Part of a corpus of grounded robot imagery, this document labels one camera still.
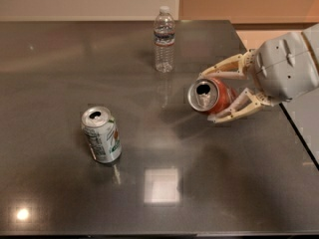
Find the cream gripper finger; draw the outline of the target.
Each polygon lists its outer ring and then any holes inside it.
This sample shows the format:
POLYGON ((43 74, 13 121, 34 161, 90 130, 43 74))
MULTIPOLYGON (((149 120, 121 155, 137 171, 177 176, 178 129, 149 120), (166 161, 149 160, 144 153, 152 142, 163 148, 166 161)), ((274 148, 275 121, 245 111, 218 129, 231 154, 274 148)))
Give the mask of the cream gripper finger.
POLYGON ((218 78, 218 79, 234 79, 246 80, 248 72, 251 69, 256 51, 248 51, 244 54, 231 56, 207 69, 199 74, 200 79, 218 78))
POLYGON ((265 107, 273 107, 275 101, 262 92, 254 93, 246 88, 231 105, 217 114, 210 113, 207 117, 214 123, 224 123, 253 115, 265 107))

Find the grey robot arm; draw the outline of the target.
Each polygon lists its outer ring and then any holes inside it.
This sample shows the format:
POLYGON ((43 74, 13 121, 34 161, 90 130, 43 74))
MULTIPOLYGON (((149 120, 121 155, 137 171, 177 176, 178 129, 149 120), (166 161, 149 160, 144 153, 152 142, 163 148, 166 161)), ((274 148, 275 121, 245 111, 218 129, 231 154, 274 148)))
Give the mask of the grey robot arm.
POLYGON ((228 122, 265 107, 290 102, 319 88, 319 24, 265 41, 259 48, 231 56, 199 74, 204 78, 245 80, 246 88, 231 105, 208 120, 228 122))

